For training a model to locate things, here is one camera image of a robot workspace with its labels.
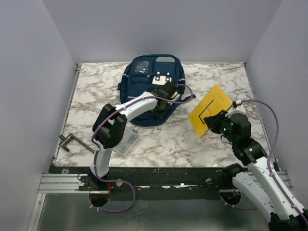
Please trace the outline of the yellow notebook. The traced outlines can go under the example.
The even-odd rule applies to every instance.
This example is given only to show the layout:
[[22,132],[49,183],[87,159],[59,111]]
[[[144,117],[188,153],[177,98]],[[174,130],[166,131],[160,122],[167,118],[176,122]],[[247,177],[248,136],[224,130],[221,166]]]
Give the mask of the yellow notebook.
[[197,136],[202,138],[209,131],[204,121],[205,117],[215,116],[221,110],[228,111],[231,106],[231,99],[218,84],[215,84],[188,115]]

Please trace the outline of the navy blue student backpack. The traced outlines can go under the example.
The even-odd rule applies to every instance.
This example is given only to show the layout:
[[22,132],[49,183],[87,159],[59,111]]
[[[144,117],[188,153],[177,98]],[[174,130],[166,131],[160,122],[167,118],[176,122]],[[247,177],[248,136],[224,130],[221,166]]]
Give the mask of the navy blue student backpack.
[[177,85],[181,94],[178,102],[188,101],[188,96],[182,98],[185,91],[186,78],[178,57],[171,54],[148,54],[136,57],[126,67],[118,84],[120,102],[127,103],[139,97],[147,89],[157,89],[167,81]]

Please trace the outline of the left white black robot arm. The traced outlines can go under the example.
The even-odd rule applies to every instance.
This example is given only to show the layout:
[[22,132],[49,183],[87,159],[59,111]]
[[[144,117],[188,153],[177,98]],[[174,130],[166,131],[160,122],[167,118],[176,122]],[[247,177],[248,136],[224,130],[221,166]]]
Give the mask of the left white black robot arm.
[[118,106],[106,104],[96,119],[91,141],[97,146],[90,167],[93,176],[90,184],[96,190],[102,190],[107,183],[105,175],[109,172],[111,153],[123,139],[126,125],[135,120],[138,126],[157,126],[163,124],[176,105],[171,100],[177,93],[177,87],[171,82],[158,88],[149,88],[140,96]]

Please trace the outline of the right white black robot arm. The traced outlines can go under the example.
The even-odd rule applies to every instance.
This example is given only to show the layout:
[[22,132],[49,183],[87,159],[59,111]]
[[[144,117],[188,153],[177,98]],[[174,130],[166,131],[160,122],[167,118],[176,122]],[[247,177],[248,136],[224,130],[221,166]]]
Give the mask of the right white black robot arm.
[[306,231],[308,211],[293,196],[270,163],[263,147],[251,136],[251,123],[244,113],[228,113],[204,118],[210,131],[229,141],[241,164],[224,168],[222,185],[239,189],[268,222],[271,231]]

